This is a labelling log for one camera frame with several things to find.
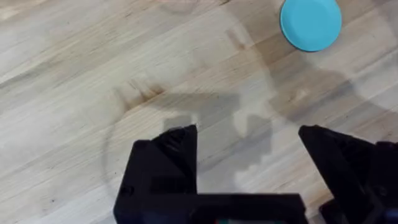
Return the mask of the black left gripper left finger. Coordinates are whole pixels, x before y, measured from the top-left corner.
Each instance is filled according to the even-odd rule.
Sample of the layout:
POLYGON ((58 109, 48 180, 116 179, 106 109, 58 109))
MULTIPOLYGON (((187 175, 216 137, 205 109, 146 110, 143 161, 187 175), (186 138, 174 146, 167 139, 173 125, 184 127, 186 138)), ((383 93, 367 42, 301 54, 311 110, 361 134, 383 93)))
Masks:
POLYGON ((137 140, 113 207, 117 223, 188 223, 189 212, 162 200, 160 210, 136 208, 155 194, 197 193, 197 139, 194 124, 172 128, 153 139, 137 140))

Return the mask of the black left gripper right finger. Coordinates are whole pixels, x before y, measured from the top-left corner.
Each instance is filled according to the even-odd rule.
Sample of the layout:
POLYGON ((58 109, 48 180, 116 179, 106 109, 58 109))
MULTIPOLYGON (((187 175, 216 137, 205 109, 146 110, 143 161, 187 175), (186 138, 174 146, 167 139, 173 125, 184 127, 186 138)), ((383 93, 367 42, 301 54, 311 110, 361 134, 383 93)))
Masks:
POLYGON ((317 125, 298 135, 333 195, 318 209, 325 223, 397 224, 397 143, 317 125))

